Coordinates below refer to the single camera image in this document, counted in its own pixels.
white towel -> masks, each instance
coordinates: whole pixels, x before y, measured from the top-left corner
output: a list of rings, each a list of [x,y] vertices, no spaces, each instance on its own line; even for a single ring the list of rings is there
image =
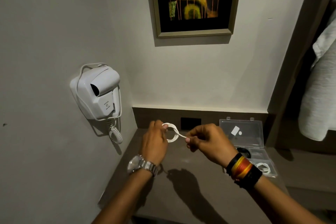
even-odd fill
[[[298,122],[304,136],[322,141],[328,130],[336,130],[336,11],[313,49],[316,60],[302,98]]]

watch face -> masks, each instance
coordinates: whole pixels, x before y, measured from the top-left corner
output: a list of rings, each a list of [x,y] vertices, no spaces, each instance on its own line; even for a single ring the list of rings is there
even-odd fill
[[[131,161],[128,163],[128,166],[127,166],[127,172],[129,174],[139,168],[140,160],[141,160],[141,157],[139,155],[136,155],[134,158],[131,159]]]

wooden door frame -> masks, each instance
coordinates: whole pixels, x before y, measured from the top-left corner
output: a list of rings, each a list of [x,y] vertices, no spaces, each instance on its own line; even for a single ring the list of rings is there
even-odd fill
[[[330,0],[304,0],[293,31],[273,94],[268,105],[268,117],[264,125],[266,146],[276,145],[280,122],[288,98],[292,92],[301,61],[321,23]]]

picture frame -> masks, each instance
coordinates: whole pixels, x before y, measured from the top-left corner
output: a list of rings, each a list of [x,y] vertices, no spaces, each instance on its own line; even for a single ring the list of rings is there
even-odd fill
[[[157,37],[233,34],[238,0],[153,0]]]

wristwatch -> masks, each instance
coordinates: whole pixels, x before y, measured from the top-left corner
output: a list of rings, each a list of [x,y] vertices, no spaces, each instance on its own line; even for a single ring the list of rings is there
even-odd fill
[[[138,154],[128,163],[127,172],[131,174],[140,168],[150,171],[154,178],[158,174],[158,169],[156,168],[155,164],[150,161],[146,161],[141,155]]]

